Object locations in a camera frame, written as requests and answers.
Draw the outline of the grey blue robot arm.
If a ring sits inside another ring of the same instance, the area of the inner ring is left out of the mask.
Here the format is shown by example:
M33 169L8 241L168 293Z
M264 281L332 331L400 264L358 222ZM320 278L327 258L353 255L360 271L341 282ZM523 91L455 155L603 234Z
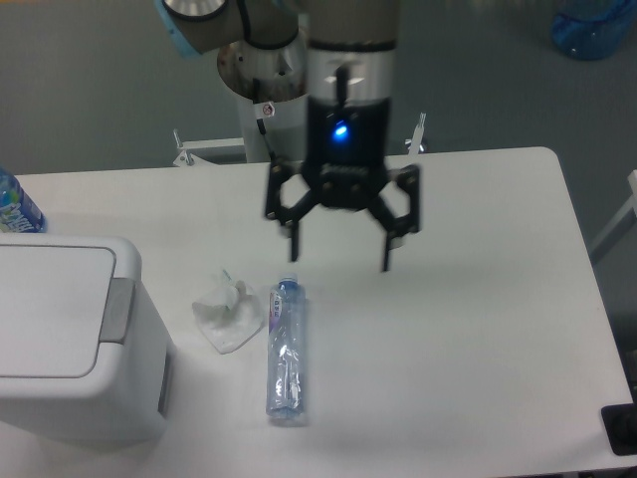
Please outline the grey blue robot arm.
M396 1L159 1L184 57L217 55L269 163L264 215L300 254L316 206L366 211L399 247L421 228L420 169L386 165Z

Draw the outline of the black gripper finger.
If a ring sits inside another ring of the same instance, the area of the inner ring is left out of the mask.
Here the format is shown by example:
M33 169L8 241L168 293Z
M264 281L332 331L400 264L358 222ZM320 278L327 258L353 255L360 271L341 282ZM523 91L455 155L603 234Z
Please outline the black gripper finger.
M285 206L281 193L283 185L293 176L300 174L302 165L298 161L285 158L271 160L265 195L264 217L277 221L283 232L290 239L290 261L296 262L300 257L300 223L312 209L319 204L318 194L311 188L293 206Z
M365 208L385 231L382 256L382 272L390 269L390 253L394 242L405 235L421 230L421 168L412 163L398 169L387 169L384 165L371 168L367 177ZM394 183L408 197L408 211L395 216L381 195L382 189Z

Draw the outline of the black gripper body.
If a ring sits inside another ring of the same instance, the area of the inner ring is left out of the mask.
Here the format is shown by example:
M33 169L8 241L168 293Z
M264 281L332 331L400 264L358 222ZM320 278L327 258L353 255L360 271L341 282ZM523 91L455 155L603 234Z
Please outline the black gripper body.
M391 100L340 105L308 99L303 179L316 202L360 211L388 182L384 166Z

